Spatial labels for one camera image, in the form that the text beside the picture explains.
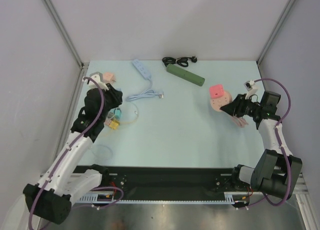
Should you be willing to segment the pink deer cube socket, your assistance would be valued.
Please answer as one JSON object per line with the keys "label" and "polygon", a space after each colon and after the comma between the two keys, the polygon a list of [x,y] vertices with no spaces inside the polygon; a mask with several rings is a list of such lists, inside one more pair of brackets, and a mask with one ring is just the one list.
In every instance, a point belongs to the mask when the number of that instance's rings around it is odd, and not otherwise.
{"label": "pink deer cube socket", "polygon": [[111,72],[105,72],[103,73],[103,82],[104,83],[110,83],[110,84],[113,84],[116,82],[116,76],[114,73],[111,73]]}

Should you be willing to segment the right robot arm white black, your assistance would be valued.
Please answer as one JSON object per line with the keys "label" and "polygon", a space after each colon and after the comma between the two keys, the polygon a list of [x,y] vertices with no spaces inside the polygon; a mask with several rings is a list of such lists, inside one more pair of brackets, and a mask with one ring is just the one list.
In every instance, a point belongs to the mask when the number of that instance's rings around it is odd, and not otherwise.
{"label": "right robot arm white black", "polygon": [[262,137],[264,152],[256,167],[239,164],[232,170],[231,186],[243,190],[250,185],[253,191],[280,199],[289,199],[303,163],[289,151],[282,134],[282,121],[276,114],[281,96],[265,91],[260,102],[252,102],[239,94],[220,109],[232,117],[249,116]]}

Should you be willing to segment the red pink cube charger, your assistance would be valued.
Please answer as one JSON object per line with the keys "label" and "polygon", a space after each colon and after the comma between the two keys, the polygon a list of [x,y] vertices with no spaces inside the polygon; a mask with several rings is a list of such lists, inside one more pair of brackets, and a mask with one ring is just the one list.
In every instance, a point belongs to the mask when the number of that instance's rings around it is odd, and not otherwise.
{"label": "red pink cube charger", "polygon": [[210,86],[209,94],[211,99],[220,98],[224,95],[225,91],[222,84]]}

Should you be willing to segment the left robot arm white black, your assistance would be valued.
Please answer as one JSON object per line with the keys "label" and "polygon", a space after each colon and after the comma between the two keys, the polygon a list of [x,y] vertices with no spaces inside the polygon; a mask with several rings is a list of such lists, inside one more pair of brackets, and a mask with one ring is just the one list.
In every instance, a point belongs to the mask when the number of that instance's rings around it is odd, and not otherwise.
{"label": "left robot arm white black", "polygon": [[65,146],[47,172],[34,185],[23,189],[29,210],[28,228],[36,215],[49,222],[61,224],[68,217],[73,205],[87,192],[106,188],[118,191],[111,183],[107,167],[93,164],[79,178],[70,181],[84,153],[93,145],[104,129],[109,111],[122,104],[123,94],[110,83],[90,80],[84,106],[74,121]]}

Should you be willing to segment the small yellow orange adapter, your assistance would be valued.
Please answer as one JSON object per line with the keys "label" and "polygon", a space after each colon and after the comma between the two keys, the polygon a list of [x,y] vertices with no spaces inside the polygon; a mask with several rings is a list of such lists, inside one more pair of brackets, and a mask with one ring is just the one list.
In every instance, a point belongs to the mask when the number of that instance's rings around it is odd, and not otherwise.
{"label": "small yellow orange adapter", "polygon": [[111,120],[108,124],[109,128],[112,130],[117,130],[118,127],[120,126],[120,123],[117,120]]}

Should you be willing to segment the pink round socket hub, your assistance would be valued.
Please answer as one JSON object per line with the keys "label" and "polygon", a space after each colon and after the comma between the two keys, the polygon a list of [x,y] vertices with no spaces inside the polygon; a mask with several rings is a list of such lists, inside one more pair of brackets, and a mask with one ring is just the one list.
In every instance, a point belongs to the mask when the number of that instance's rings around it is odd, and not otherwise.
{"label": "pink round socket hub", "polygon": [[224,94],[218,98],[210,99],[211,107],[217,111],[221,112],[221,107],[232,102],[232,96],[228,91],[224,91]]}

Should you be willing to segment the green power strip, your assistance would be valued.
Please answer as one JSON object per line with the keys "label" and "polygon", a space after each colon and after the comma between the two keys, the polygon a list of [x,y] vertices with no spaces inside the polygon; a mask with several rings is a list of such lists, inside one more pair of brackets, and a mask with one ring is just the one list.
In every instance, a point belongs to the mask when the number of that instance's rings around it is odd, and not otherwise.
{"label": "green power strip", "polygon": [[203,86],[205,82],[205,78],[173,64],[168,64],[166,66],[166,71],[197,86]]}

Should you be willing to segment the pink plug adapter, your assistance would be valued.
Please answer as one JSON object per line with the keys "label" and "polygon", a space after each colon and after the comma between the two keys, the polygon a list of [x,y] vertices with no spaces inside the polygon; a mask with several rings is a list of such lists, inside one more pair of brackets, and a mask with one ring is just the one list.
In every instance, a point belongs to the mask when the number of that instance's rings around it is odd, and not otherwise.
{"label": "pink plug adapter", "polygon": [[104,122],[105,125],[110,125],[112,123],[113,119],[112,118],[107,118]]}

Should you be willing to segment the teal plug adapter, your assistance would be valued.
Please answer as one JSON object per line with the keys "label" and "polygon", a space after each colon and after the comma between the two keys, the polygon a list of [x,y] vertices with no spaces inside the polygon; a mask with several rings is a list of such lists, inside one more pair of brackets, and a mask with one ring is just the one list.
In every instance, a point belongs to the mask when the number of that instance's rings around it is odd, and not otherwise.
{"label": "teal plug adapter", "polygon": [[113,114],[115,119],[120,119],[122,116],[122,110],[119,107],[117,107],[113,110]]}

